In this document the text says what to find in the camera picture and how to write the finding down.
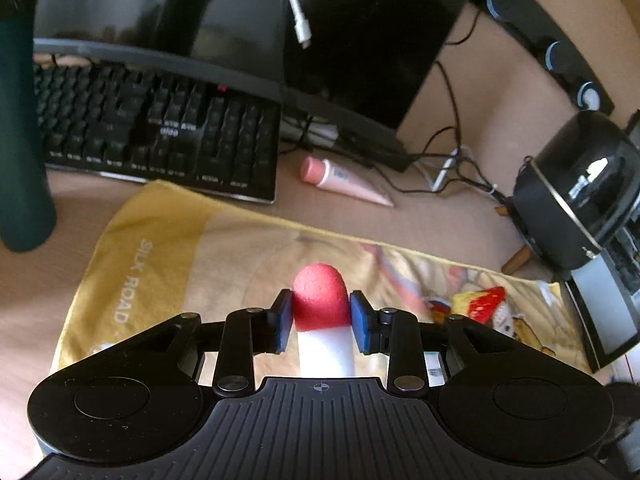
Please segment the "dark green thermos bottle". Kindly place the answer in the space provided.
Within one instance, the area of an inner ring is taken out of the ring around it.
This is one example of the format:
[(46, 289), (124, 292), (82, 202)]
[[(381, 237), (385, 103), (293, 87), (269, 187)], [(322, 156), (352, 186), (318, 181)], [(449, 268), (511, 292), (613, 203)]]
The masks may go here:
[(56, 225), (36, 113), (38, 0), (1, 0), (1, 241), (12, 252), (42, 245)]

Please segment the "pink cream tube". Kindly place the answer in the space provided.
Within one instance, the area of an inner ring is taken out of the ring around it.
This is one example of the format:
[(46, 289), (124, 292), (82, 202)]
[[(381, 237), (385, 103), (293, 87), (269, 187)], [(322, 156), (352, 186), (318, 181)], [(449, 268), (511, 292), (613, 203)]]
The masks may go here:
[(329, 159), (307, 156), (300, 166), (299, 174), (303, 182), (320, 190), (385, 207), (395, 206), (392, 200), (372, 183)]

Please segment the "blue wet wipes pack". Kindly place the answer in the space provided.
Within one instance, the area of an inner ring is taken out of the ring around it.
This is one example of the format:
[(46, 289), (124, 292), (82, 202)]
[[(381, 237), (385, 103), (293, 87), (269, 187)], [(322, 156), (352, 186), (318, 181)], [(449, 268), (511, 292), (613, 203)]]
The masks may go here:
[(445, 385), (446, 374), (439, 353), (425, 352), (424, 361), (427, 371), (428, 385), (430, 387), (440, 387)]

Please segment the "red white foam rocket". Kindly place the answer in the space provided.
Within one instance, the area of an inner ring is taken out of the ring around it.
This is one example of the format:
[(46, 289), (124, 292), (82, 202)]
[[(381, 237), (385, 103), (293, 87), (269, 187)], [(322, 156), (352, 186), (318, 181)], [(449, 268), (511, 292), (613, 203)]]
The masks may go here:
[(293, 282), (293, 318), (303, 377), (355, 375), (352, 319), (343, 278), (333, 266), (313, 263)]

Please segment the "crochet doll red hat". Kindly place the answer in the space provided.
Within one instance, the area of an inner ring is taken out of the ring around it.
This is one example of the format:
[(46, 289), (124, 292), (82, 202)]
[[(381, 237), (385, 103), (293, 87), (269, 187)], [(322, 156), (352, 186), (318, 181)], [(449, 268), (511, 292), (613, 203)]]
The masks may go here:
[(500, 334), (515, 337), (513, 315), (506, 303), (506, 290), (501, 286), (458, 292), (451, 297), (450, 313), (463, 315)]

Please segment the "black keyboard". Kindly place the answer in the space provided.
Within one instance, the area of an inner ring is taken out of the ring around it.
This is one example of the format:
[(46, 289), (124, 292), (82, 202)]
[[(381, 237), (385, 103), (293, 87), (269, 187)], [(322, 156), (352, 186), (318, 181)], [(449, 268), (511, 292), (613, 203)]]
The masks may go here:
[(271, 204), (281, 107), (228, 87), (122, 64), (32, 66), (50, 168)]

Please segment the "white PC case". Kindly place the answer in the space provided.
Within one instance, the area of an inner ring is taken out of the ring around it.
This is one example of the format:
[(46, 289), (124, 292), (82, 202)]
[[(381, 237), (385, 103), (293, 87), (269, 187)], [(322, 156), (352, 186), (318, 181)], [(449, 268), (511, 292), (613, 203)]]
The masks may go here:
[(592, 370), (602, 370), (639, 342), (639, 203), (603, 252), (581, 268), (570, 271), (567, 282), (584, 323), (587, 359)]

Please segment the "yellow printed towel mat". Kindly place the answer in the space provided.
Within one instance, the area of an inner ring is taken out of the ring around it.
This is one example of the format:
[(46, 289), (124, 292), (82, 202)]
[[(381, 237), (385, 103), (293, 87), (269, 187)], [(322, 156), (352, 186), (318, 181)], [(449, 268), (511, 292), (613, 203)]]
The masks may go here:
[(337, 234), (151, 183), (101, 235), (68, 310), (52, 366), (69, 366), (183, 312), (206, 322), (269, 307), (304, 266), (339, 270), (377, 308), (441, 321), (460, 296), (500, 287), (490, 326), (578, 370), (582, 335), (558, 284), (512, 278), (442, 258)]

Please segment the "black computer monitor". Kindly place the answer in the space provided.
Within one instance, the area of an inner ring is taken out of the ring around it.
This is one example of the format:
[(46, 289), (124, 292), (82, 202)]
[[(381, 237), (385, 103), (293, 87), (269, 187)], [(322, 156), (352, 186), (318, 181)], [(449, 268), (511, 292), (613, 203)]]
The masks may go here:
[(40, 46), (149, 64), (322, 118), (405, 170), (398, 129), (470, 0), (38, 0)]

